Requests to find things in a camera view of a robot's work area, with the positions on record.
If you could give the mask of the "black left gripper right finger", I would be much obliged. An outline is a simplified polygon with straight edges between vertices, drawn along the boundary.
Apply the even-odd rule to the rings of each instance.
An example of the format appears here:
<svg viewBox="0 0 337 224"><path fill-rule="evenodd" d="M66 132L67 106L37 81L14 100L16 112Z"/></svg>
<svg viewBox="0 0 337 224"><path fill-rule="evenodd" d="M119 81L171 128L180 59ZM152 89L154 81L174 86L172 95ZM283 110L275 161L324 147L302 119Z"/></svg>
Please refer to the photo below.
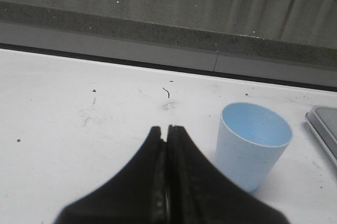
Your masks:
<svg viewBox="0 0 337 224"><path fill-rule="evenodd" d="M170 223L288 223L222 175L184 127L169 126L166 149Z"/></svg>

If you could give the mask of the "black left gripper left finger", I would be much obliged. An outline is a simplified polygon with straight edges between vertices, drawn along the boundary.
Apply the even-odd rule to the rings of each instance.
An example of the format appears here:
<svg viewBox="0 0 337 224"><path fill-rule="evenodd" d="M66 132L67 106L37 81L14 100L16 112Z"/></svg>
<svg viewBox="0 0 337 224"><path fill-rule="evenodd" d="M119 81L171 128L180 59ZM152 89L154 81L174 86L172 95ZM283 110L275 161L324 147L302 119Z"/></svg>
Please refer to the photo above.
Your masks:
<svg viewBox="0 0 337 224"><path fill-rule="evenodd" d="M112 179L66 206L55 223L166 223L165 160L166 144L154 126Z"/></svg>

